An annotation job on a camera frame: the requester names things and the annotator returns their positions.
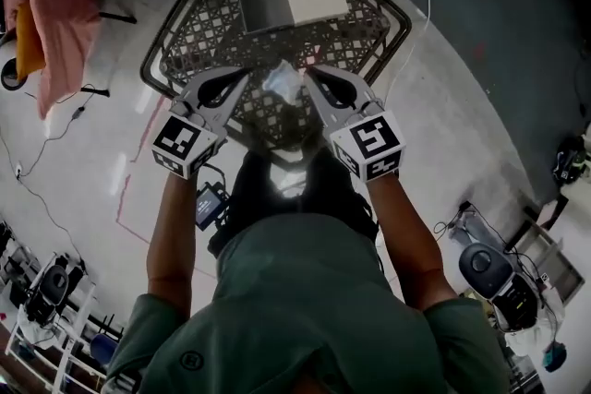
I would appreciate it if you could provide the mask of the orange cushion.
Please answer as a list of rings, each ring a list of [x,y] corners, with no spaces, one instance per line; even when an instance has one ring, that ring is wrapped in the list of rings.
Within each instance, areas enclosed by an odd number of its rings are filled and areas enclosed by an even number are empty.
[[[45,67],[45,58],[40,35],[36,29],[29,3],[18,7],[16,17],[18,81]]]

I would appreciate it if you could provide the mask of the wooden frame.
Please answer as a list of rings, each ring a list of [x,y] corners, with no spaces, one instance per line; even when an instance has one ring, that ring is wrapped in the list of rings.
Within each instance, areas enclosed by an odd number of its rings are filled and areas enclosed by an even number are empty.
[[[504,245],[508,253],[521,256],[547,285],[555,288],[565,306],[585,284],[585,279],[562,252],[562,239],[550,235],[546,223],[538,223],[538,214],[523,207],[524,220]]]

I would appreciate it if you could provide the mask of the pink cloth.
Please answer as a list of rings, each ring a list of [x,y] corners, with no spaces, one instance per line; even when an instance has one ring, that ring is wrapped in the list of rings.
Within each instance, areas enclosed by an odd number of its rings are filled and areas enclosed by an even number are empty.
[[[38,114],[44,119],[59,100],[82,86],[84,66],[99,32],[99,8],[94,0],[3,2],[6,28],[14,32],[18,7],[30,4],[45,58],[37,91]]]

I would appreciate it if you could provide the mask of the black stand base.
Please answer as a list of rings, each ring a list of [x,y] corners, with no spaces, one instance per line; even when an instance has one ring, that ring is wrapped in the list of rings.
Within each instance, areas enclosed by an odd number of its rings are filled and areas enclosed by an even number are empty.
[[[105,18],[105,19],[111,19],[113,21],[120,21],[120,22],[124,22],[127,24],[131,24],[131,25],[135,25],[138,23],[137,19],[133,15],[117,15],[114,13],[100,11],[99,17]],[[91,84],[82,86],[79,91],[84,92],[84,93],[93,94],[93,95],[103,96],[106,98],[109,98],[111,96],[109,89],[102,89],[102,90],[96,89]]]

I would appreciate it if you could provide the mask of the person's left forearm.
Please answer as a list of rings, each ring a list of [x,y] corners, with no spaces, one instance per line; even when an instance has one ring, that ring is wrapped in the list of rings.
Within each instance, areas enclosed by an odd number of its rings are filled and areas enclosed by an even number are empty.
[[[148,293],[189,319],[196,257],[197,178],[170,173],[151,238],[146,267]]]

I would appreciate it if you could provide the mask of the small black screen device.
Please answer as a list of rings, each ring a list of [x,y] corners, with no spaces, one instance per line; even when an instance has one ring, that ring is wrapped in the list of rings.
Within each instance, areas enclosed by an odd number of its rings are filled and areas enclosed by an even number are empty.
[[[206,231],[211,225],[217,228],[223,222],[230,196],[223,182],[205,182],[197,192],[196,226]]]

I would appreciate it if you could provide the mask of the dark woven glass-top table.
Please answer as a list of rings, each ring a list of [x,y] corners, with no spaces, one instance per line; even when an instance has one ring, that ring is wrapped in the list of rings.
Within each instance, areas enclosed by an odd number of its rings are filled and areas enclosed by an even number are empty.
[[[247,66],[249,82],[228,122],[243,143],[243,125],[256,126],[271,146],[274,164],[302,167],[302,139],[319,122],[306,89],[288,105],[262,84],[282,61],[304,71],[335,66],[372,84],[410,33],[410,17],[392,0],[346,0],[348,13],[300,27],[248,34],[239,0],[176,0],[140,68],[143,82],[168,99],[198,72]]]

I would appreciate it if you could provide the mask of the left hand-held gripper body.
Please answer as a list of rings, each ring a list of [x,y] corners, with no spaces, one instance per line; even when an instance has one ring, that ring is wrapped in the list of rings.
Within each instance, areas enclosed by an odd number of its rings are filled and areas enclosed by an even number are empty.
[[[207,107],[189,99],[176,99],[151,143],[157,164],[189,179],[212,158],[227,137],[229,107]]]

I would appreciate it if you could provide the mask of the black padded device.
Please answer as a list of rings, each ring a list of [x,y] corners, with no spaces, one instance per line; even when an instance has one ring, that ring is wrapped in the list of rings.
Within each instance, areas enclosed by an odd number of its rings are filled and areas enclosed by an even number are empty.
[[[49,267],[25,303],[25,314],[29,322],[44,327],[55,315],[60,315],[70,294],[77,288],[84,275],[83,267],[75,266],[67,271],[64,262]]]

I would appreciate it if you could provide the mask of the black bag with green items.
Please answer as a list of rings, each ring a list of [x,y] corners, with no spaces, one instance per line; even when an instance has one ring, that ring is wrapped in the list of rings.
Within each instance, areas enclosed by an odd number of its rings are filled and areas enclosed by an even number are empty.
[[[558,146],[552,176],[559,186],[575,182],[591,167],[591,155],[582,137],[567,137]]]

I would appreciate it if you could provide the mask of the person's black trousers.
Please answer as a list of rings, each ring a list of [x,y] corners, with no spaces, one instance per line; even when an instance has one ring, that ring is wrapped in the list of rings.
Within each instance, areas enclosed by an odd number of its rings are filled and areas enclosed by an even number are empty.
[[[328,148],[321,148],[308,164],[306,187],[300,197],[281,195],[271,181],[270,169],[270,159],[254,151],[243,159],[229,199],[227,220],[208,243],[213,256],[219,256],[247,227],[283,213],[328,215],[376,240],[379,226],[373,221],[370,205],[354,190],[348,169]]]

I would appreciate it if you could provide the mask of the person's green shirt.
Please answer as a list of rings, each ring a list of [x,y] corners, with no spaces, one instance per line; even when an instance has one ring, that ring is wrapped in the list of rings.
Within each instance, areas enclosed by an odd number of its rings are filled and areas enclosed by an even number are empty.
[[[392,293],[367,237],[284,214],[225,246],[212,301],[188,321],[141,295],[103,394],[286,394],[301,376],[330,394],[510,389],[478,301],[417,311]]]

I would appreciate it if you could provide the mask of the person's right forearm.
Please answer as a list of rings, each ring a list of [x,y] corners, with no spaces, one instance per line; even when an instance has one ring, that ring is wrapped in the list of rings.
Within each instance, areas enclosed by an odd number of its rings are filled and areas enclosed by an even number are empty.
[[[367,188],[405,303],[425,311],[455,299],[439,245],[395,173],[368,182]]]

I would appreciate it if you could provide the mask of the clear plastic bag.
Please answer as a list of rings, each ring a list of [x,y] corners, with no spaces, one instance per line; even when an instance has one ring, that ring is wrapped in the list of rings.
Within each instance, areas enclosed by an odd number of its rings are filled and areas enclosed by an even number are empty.
[[[262,89],[274,93],[289,105],[296,105],[297,96],[303,85],[303,78],[284,59],[262,82]]]

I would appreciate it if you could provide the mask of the dark grey round robot head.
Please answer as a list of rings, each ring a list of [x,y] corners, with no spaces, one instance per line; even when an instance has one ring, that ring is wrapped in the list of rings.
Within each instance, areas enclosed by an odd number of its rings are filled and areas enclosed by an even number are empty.
[[[502,316],[510,332],[537,323],[538,298],[534,290],[496,248],[482,243],[468,245],[460,255],[459,270],[471,288]]]

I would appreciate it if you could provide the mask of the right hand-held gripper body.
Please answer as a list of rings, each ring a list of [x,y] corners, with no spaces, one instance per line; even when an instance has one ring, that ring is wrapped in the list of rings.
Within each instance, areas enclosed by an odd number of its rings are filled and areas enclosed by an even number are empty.
[[[399,169],[406,142],[392,111],[380,101],[345,108],[324,105],[322,121],[334,157],[359,181]]]

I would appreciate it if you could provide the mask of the white round robot head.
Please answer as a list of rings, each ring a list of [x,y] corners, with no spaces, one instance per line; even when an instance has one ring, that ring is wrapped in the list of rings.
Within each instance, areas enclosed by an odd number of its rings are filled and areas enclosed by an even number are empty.
[[[18,78],[17,72],[17,43],[7,42],[0,46],[0,84],[8,91],[21,89],[28,77]]]

